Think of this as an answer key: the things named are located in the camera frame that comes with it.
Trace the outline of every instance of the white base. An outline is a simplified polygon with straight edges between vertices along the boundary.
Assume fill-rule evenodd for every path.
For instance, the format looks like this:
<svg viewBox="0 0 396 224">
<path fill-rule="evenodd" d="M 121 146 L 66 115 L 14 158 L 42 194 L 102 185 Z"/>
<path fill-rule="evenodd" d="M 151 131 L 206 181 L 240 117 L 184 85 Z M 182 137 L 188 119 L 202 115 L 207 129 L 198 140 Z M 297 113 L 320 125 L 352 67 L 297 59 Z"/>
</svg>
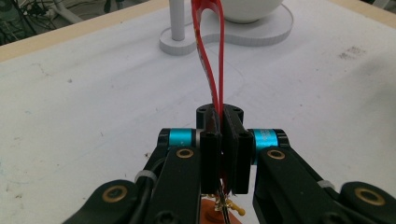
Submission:
<svg viewBox="0 0 396 224">
<path fill-rule="evenodd" d="M 293 25 L 290 10 L 281 5 L 265 18 L 239 24 L 225 22 L 225 42 L 247 47 L 260 47 L 277 44 L 286 39 Z M 160 49 L 171 55 L 186 55 L 196 49 L 192 23 L 185 25 L 185 39 L 172 39 L 171 28 L 165 29 L 160 36 Z M 219 41 L 219 19 L 214 13 L 204 13 L 201 23 L 201 35 L 204 43 Z"/>
</svg>

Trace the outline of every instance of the white table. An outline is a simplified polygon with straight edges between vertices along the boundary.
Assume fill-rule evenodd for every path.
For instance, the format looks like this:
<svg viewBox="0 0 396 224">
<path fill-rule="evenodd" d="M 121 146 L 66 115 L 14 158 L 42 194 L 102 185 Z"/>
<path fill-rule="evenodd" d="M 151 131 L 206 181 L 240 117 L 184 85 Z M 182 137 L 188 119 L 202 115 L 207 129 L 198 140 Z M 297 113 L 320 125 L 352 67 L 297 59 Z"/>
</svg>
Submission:
<svg viewBox="0 0 396 224">
<path fill-rule="evenodd" d="M 396 31 L 324 0 L 284 4 L 295 19 L 284 42 L 226 45 L 225 102 L 245 110 L 246 128 L 283 129 L 337 190 L 359 180 L 395 196 Z M 103 183 L 133 180 L 161 128 L 194 127 L 210 102 L 197 53 L 161 52 L 168 9 L 145 6 L 0 63 L 1 223 L 62 222 Z M 257 223 L 254 169 L 249 195 L 233 199 L 244 223 Z"/>
</svg>

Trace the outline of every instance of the red object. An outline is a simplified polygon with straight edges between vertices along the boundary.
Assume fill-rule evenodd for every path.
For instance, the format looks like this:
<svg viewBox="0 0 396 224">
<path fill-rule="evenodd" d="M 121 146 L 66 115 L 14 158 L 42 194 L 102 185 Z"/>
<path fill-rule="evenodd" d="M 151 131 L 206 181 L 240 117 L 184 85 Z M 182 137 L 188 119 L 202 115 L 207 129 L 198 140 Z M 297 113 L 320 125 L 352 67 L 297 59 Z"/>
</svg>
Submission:
<svg viewBox="0 0 396 224">
<path fill-rule="evenodd" d="M 210 62 L 207 59 L 204 42 L 201 38 L 200 24 L 202 12 L 205 9 L 211 9 L 219 16 L 220 40 L 219 40 L 219 93 L 217 92 L 216 82 L 213 76 Z M 223 55 L 224 55 L 224 16 L 220 0 L 191 0 L 192 21 L 197 42 L 197 49 L 201 58 L 202 66 L 206 72 L 209 87 L 212 93 L 212 101 L 216 111 L 219 114 L 220 123 L 222 123 L 223 110 Z"/>
<path fill-rule="evenodd" d="M 232 224 L 242 224 L 231 212 L 229 213 Z M 201 200 L 201 224 L 222 224 L 224 218 L 221 212 L 215 211 L 215 202 L 202 199 Z"/>
</svg>

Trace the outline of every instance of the white bowl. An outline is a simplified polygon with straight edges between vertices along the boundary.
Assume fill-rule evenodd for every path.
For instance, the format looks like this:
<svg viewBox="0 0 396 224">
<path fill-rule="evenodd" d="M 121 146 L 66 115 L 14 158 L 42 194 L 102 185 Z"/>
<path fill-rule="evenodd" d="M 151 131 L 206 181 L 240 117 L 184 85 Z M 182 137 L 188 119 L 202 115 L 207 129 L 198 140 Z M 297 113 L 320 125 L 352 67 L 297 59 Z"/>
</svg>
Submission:
<svg viewBox="0 0 396 224">
<path fill-rule="evenodd" d="M 250 23 L 264 18 L 277 7 L 283 0 L 224 0 L 224 18 L 227 21 Z"/>
</svg>

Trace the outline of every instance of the blue ring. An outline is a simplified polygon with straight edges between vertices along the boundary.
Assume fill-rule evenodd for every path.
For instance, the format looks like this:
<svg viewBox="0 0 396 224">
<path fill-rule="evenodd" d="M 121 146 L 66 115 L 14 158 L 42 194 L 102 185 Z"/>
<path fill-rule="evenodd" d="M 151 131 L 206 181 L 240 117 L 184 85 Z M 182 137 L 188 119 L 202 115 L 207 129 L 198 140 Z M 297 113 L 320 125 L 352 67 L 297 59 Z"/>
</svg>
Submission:
<svg viewBox="0 0 396 224">
<path fill-rule="evenodd" d="M 256 156 L 254 159 L 257 165 L 258 156 L 265 147 L 277 147 L 277 136 L 273 129 L 253 129 L 254 139 L 256 140 Z"/>
<path fill-rule="evenodd" d="M 192 129 L 171 129 L 169 147 L 192 147 Z"/>
</svg>

